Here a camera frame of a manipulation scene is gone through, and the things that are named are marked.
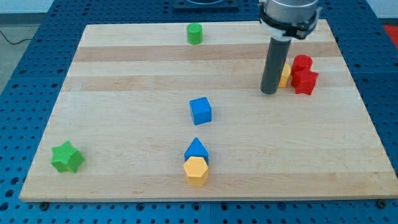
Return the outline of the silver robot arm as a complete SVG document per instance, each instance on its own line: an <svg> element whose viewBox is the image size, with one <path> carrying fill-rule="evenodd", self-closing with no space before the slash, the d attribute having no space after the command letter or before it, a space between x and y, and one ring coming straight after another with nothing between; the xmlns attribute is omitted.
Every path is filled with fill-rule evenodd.
<svg viewBox="0 0 398 224"><path fill-rule="evenodd" d="M319 0L258 1L259 22L278 41L306 39L316 28L322 7Z"/></svg>

